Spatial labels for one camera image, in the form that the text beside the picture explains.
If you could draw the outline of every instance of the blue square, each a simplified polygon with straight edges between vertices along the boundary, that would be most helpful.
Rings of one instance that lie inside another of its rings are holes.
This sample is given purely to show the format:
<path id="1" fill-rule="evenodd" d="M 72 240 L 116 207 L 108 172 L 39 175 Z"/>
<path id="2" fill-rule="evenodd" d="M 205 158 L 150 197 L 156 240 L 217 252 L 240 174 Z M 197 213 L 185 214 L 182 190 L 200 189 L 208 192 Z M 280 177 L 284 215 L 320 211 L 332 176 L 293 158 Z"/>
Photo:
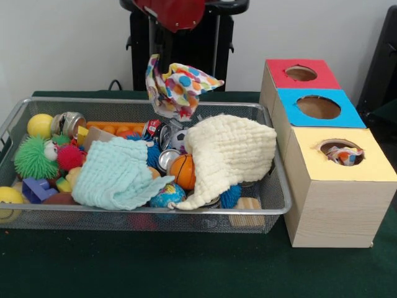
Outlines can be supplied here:
<path id="1" fill-rule="evenodd" d="M 343 90 L 278 89 L 278 92 L 287 113 L 288 121 L 294 126 L 366 128 L 355 107 Z M 306 96 L 321 96 L 330 99 L 341 108 L 341 113 L 333 119 L 317 119 L 308 116 L 302 112 L 297 104 L 299 99 Z"/>

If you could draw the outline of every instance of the metal basket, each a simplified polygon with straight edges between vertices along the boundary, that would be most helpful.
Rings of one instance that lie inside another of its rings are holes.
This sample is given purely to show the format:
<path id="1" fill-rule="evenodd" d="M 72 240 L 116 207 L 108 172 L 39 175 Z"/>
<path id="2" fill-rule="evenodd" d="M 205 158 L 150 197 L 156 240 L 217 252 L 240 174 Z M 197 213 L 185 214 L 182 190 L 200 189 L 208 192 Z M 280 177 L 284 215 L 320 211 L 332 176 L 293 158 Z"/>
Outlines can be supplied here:
<path id="1" fill-rule="evenodd" d="M 159 118 L 145 100 L 35 97 L 21 101 L 0 128 L 0 186 L 11 186 L 16 180 L 14 155 L 26 137 L 29 119 L 39 113 L 56 115 L 65 111 L 80 112 L 88 121 L 146 122 Z M 205 118 L 221 113 L 272 126 L 267 111 L 258 104 L 201 102 L 195 115 Z M 194 117 L 184 125 L 192 126 L 197 122 Z M 80 205 L 0 203 L 0 228 L 267 233 L 280 214 L 291 207 L 290 190 L 278 149 L 269 173 L 255 185 L 243 188 L 242 196 L 258 199 L 262 209 L 181 211 L 140 207 L 114 212 Z M 10 223 L 2 223 L 2 218 L 12 212 L 20 212 L 20 215 Z"/>

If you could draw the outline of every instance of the green spiky ball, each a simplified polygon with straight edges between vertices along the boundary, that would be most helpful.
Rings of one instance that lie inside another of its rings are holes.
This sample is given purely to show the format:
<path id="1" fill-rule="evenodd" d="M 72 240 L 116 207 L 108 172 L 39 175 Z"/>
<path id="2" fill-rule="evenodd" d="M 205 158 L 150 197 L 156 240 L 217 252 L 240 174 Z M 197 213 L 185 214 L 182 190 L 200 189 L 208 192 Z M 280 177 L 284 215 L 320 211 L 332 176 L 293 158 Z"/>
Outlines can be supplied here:
<path id="1" fill-rule="evenodd" d="M 69 145 L 70 138 L 67 135 L 61 133 L 61 135 L 54 135 L 52 140 L 58 144 L 58 146 Z"/>
<path id="2" fill-rule="evenodd" d="M 22 178 L 52 179 L 58 176 L 58 164 L 45 157 L 44 143 L 40 137 L 29 137 L 19 147 L 14 164 Z"/>

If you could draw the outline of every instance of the light blue cloth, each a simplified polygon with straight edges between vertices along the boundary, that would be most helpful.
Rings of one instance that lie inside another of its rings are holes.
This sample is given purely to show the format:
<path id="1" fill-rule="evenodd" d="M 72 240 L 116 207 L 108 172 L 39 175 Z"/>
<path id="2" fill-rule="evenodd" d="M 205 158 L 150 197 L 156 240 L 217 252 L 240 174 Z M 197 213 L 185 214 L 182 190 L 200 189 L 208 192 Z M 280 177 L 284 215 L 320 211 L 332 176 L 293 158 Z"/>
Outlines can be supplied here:
<path id="1" fill-rule="evenodd" d="M 173 176 L 152 179 L 145 141 L 96 141 L 74 186 L 73 199 L 107 210 L 132 210 L 154 197 Z"/>

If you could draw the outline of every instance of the wooden box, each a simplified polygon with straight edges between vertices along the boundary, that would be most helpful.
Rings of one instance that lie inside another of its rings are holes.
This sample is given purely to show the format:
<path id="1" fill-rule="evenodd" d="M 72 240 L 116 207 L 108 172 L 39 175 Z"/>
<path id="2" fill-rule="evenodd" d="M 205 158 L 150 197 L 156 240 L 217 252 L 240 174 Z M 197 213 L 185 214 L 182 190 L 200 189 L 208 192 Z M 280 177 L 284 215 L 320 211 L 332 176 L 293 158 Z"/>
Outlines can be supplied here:
<path id="1" fill-rule="evenodd" d="M 297 127 L 365 128 L 343 90 L 278 89 L 272 122 L 285 159 L 292 125 Z"/>
<path id="2" fill-rule="evenodd" d="M 278 88 L 340 89 L 324 60 L 266 60 L 260 103 L 272 117 Z"/>
<path id="3" fill-rule="evenodd" d="M 364 158 L 339 165 L 323 153 L 333 145 L 361 148 Z M 294 127 L 285 170 L 294 200 L 285 215 L 293 247 L 371 245 L 397 175 L 369 129 Z"/>

